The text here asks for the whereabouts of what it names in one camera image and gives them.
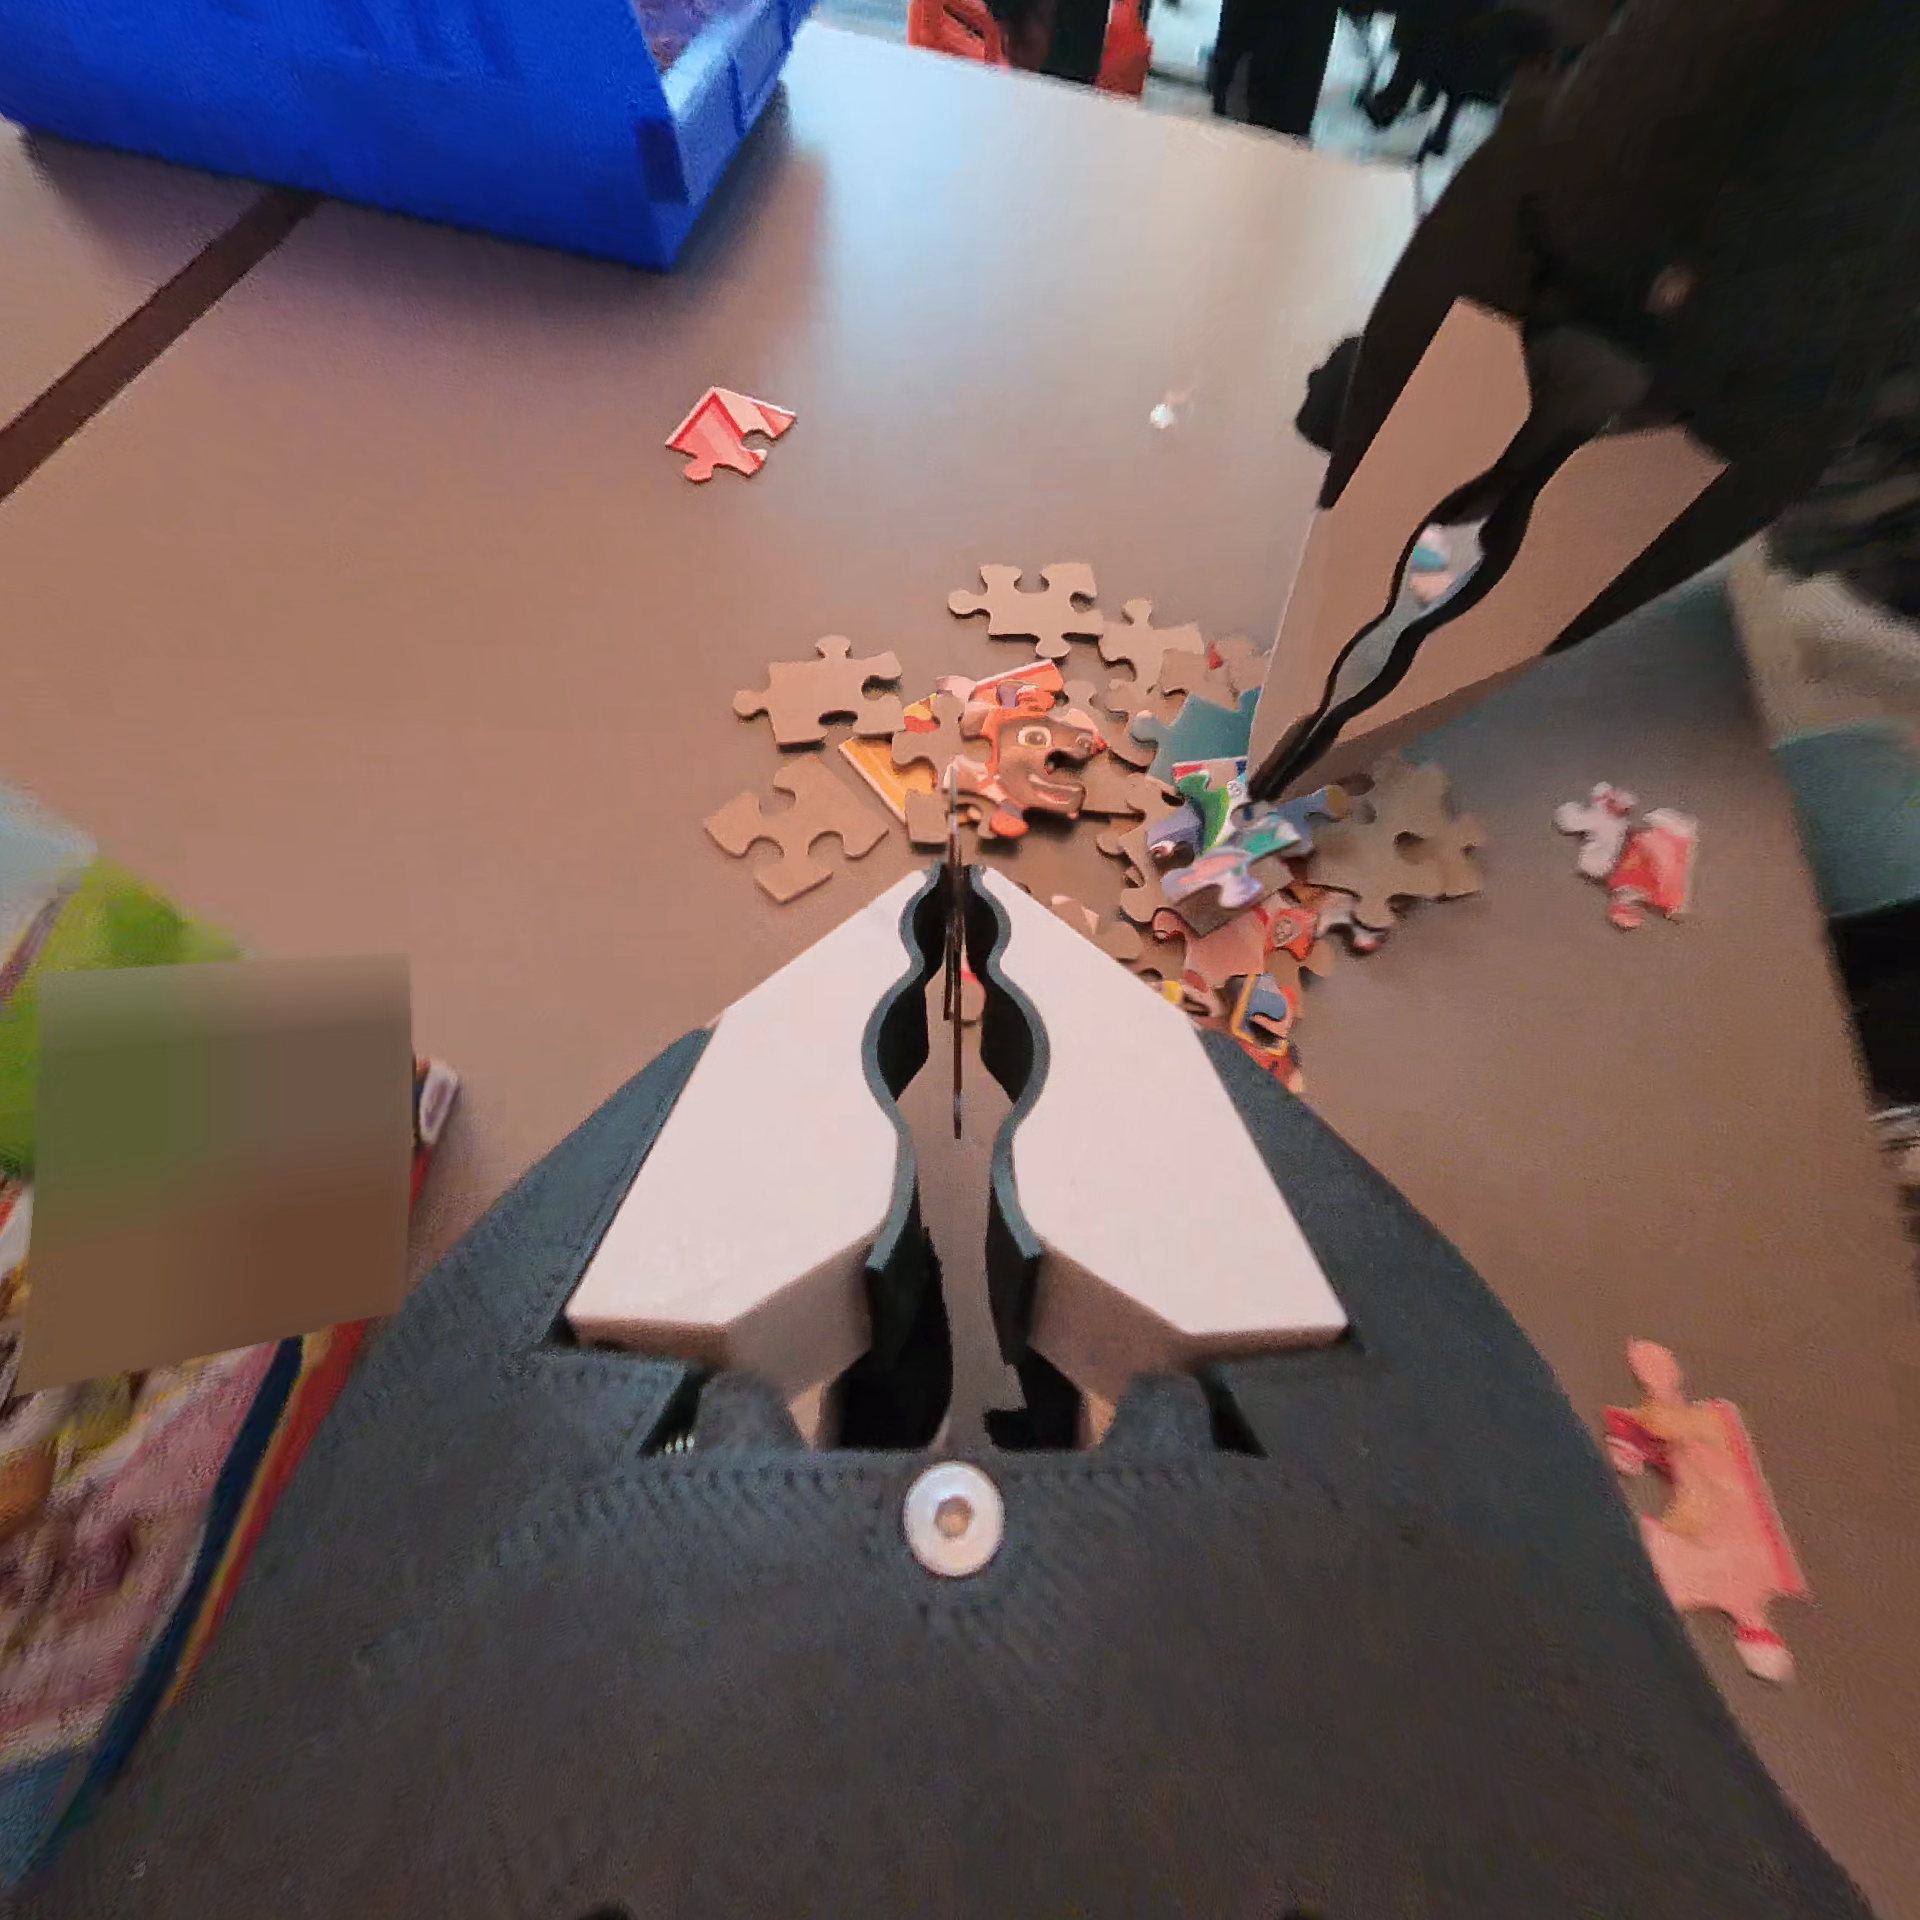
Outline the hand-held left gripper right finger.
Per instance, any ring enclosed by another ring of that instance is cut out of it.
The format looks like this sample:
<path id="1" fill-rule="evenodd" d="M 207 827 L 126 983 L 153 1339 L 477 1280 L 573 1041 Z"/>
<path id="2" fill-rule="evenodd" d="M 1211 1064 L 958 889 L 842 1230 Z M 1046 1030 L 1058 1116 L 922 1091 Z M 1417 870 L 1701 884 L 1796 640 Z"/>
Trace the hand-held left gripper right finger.
<path id="1" fill-rule="evenodd" d="M 988 1285 L 1013 1448 L 1098 1440 L 1146 1377 L 1338 1343 L 1350 1316 L 1207 1037 L 1084 933 L 971 870 L 979 1057 L 1007 1112 Z"/>

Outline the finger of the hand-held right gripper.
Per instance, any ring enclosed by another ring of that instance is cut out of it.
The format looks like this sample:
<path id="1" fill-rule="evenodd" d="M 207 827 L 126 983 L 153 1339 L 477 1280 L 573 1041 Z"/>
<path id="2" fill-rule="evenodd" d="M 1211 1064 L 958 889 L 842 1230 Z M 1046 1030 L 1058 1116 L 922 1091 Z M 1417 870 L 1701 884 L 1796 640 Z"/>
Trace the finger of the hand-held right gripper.
<path id="1" fill-rule="evenodd" d="M 1529 413 L 1519 324 L 1453 301 L 1341 491 L 1310 519 L 1254 709 L 1251 769 L 1297 784 L 1339 739 L 1419 729 L 1525 668 L 1495 636 L 1495 605 L 1459 607 L 1399 681 L 1388 660 L 1339 692 L 1341 673 L 1389 625 L 1407 550 L 1434 505 L 1489 469 Z"/>
<path id="2" fill-rule="evenodd" d="M 1434 521 L 1428 462 L 1411 489 L 1379 446 L 1317 516 L 1270 652 L 1270 760 L 1279 787 L 1346 742 L 1453 697 L 1469 699 L 1545 656 L 1718 479 L 1685 431 L 1598 438 L 1527 505 L 1503 559 L 1469 526 L 1452 582 L 1428 603 L 1411 581 Z"/>

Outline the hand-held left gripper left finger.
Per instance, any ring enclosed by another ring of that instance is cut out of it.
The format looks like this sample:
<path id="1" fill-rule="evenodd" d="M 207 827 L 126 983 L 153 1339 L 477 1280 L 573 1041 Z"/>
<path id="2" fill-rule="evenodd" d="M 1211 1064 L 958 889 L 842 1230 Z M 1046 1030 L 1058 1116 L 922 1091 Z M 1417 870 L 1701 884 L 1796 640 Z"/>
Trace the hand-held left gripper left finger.
<path id="1" fill-rule="evenodd" d="M 579 1343 L 751 1375 L 831 1444 L 834 1387 L 918 1304 L 899 1094 L 948 900 L 945 868 L 909 873 L 706 1027 L 566 1299 Z"/>

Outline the colourful cardboard puzzle box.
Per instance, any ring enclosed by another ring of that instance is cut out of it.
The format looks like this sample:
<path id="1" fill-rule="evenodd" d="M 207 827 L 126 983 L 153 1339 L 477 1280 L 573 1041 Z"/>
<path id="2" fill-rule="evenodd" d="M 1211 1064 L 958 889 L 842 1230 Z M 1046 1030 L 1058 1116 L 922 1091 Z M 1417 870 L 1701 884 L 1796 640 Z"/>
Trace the colourful cardboard puzzle box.
<path id="1" fill-rule="evenodd" d="M 179 1691 L 401 1296 L 462 1083 L 405 964 L 255 963 L 4 787 L 2 1857 Z"/>

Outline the red dog face puzzle piece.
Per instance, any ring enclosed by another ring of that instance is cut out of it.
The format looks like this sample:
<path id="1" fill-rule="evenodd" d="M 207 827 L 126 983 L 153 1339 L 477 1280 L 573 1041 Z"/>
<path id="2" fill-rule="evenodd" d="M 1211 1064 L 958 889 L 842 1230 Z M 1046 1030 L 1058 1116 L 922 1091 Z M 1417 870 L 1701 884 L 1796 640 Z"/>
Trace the red dog face puzzle piece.
<path id="1" fill-rule="evenodd" d="M 1057 707 L 1043 686 L 998 686 L 989 699 L 963 709 L 958 729 L 982 750 L 950 766 L 982 843 L 1017 840 L 1038 815 L 1078 819 L 1089 798 L 1084 768 L 1106 750 L 1086 711 Z"/>

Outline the white and red puzzle piece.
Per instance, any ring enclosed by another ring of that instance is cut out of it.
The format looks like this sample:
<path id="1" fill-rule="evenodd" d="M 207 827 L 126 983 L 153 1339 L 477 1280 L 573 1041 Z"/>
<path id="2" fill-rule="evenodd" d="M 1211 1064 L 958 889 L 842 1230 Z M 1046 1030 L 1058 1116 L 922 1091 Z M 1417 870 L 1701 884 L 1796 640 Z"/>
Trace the white and red puzzle piece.
<path id="1" fill-rule="evenodd" d="M 1553 825 L 1577 840 L 1574 868 L 1604 892 L 1615 929 L 1649 916 L 1679 921 L 1692 910 L 1698 819 L 1675 806 L 1641 809 L 1615 784 L 1595 784 L 1585 800 L 1561 801 Z"/>

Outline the red pink striped puzzle piece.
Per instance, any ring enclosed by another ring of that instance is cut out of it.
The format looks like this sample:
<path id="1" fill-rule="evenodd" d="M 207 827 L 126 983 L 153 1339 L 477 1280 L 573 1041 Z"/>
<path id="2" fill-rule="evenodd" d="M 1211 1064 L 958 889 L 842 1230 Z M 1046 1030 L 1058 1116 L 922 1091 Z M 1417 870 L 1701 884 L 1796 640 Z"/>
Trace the red pink striped puzzle piece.
<path id="1" fill-rule="evenodd" d="M 797 416 L 755 396 L 709 387 L 678 420 L 663 447 L 682 459 L 691 484 L 706 484 L 718 472 L 755 478 L 767 451 L 794 428 Z"/>

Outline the grey mesh office chair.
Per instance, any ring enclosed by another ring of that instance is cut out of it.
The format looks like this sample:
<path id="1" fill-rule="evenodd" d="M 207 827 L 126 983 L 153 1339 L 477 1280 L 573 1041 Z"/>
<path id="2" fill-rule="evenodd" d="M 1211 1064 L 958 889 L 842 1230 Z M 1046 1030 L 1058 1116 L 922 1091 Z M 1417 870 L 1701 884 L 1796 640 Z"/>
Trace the grey mesh office chair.
<path id="1" fill-rule="evenodd" d="M 1916 625 L 1834 574 L 1737 548 L 1725 593 L 1821 908 L 1861 921 L 1918 897 Z"/>

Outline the red tool box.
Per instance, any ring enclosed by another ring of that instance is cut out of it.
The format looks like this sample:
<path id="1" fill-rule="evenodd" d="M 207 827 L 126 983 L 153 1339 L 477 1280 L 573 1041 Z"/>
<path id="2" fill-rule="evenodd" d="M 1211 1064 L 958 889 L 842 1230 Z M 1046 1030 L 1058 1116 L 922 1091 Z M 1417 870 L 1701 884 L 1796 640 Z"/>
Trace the red tool box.
<path id="1" fill-rule="evenodd" d="M 1139 100 L 1150 3 L 909 3 L 907 43 Z"/>

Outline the pile of puzzle pieces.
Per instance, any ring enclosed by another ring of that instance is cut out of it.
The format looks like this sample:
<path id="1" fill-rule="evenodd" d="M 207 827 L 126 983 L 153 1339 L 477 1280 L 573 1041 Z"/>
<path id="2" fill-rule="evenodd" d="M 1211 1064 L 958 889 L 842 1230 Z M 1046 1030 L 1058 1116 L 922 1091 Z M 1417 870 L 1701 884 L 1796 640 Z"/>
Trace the pile of puzzle pieces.
<path id="1" fill-rule="evenodd" d="M 829 856 L 867 856 L 892 827 L 954 868 L 1038 845 L 1017 886 L 1298 1088 L 1308 976 L 1379 951 L 1417 904 L 1482 893 L 1482 827 L 1438 766 L 1389 756 L 1293 800 L 1251 795 L 1263 659 L 1249 640 L 1161 624 L 1146 599 L 1109 613 L 1081 563 L 1035 579 L 988 564 L 948 613 L 1022 660 L 905 699 L 893 656 L 831 636 L 737 692 L 737 718 L 771 729 L 782 768 L 767 795 L 737 795 L 703 829 L 729 856 L 762 856 L 767 897 L 813 893 Z M 982 843 L 954 787 L 955 759 L 982 750 L 958 719 L 1022 683 L 1089 712 L 1106 750 L 1084 768 L 1077 820 L 1038 815 L 1025 836 Z"/>

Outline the blue plastic bin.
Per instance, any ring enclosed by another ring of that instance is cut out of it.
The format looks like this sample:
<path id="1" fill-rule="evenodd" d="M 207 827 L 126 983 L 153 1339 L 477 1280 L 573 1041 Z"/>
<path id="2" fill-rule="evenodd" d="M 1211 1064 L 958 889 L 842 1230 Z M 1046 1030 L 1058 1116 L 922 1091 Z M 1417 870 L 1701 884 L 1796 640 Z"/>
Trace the blue plastic bin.
<path id="1" fill-rule="evenodd" d="M 809 3 L 663 78 L 631 3 L 4 3 L 2 108 L 36 133 L 669 269 Z"/>

